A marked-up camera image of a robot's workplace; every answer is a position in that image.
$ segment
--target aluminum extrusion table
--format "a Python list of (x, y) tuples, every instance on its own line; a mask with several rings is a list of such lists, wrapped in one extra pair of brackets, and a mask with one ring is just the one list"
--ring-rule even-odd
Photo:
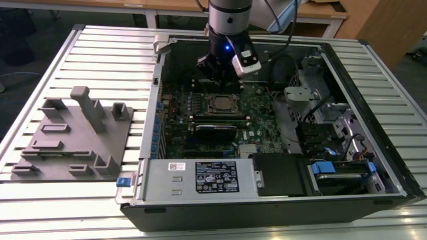
[[(138, 169), (154, 40), (159, 33), (201, 36), (201, 31), (85, 26), (73, 30), (0, 144), (0, 239), (427, 239), (427, 200), (381, 211), (352, 223), (213, 231), (141, 232), (121, 212), (115, 182), (9, 183), (41, 120), (45, 98), (67, 98), (89, 86), (103, 106), (135, 108), (122, 172)], [(254, 36), (284, 40), (286, 36)], [(418, 183), (427, 189), (427, 116), (369, 45), (357, 40), (296, 37), (332, 44)], [(122, 192), (130, 197), (133, 189)]]

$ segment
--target blue latch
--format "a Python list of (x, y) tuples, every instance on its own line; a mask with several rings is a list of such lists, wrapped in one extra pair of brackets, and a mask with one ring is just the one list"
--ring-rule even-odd
[(369, 162), (369, 163), (368, 163), (368, 168), (369, 168), (369, 170), (370, 170), (372, 173), (377, 172), (377, 167), (376, 167), (374, 162)]
[(328, 150), (329, 154), (332, 154), (333, 156), (337, 155), (337, 152), (332, 148), (325, 147), (325, 150)]
[(118, 181), (115, 182), (115, 185), (118, 188), (130, 188), (133, 185), (133, 178), (130, 177), (118, 177)]
[(337, 172), (332, 161), (317, 161), (312, 165), (312, 170), (314, 174), (334, 174)]

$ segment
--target warning label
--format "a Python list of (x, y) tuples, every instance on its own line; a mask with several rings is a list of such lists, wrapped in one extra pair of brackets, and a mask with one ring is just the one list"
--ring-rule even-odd
[(197, 162), (195, 190), (199, 194), (238, 193), (240, 179), (237, 162)]

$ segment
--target metal bracket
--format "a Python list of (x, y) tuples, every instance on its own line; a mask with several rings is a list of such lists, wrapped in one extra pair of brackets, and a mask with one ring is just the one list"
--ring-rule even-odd
[(158, 34), (154, 37), (154, 43), (153, 43), (153, 48), (154, 48), (154, 53), (155, 54), (163, 54), (170, 48), (167, 47), (173, 41), (170, 42), (170, 35), (169, 34)]
[(254, 175), (256, 175), (257, 188), (262, 189), (265, 187), (264, 172), (257, 170), (254, 172)]

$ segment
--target floor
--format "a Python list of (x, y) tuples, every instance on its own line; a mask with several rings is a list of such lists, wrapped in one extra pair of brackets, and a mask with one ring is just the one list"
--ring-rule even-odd
[[(54, 20), (50, 11), (33, 11), (33, 20), (38, 32), (27, 37), (27, 42), (35, 51), (35, 61), (21, 67), (7, 66), (5, 62), (0, 61), (0, 76), (14, 72), (37, 72), (43, 74), (75, 24), (85, 23), (87, 25), (118, 27), (135, 27), (137, 25), (142, 27), (146, 25), (145, 16), (133, 16), (131, 14), (62, 11), (59, 15), (61, 19)], [(206, 18), (174, 18), (178, 18), (173, 19), (174, 24), (169, 24), (167, 18), (162, 16), (159, 19), (161, 27), (169, 29), (203, 30), (206, 26)], [(427, 65), (413, 61), (412, 57), (406, 56), (393, 72), (422, 109), (427, 112)], [(0, 83), (6, 86), (6, 91), (0, 93), (0, 140), (9, 132), (39, 80), (41, 77), (31, 74), (10, 75), (0, 78)]]

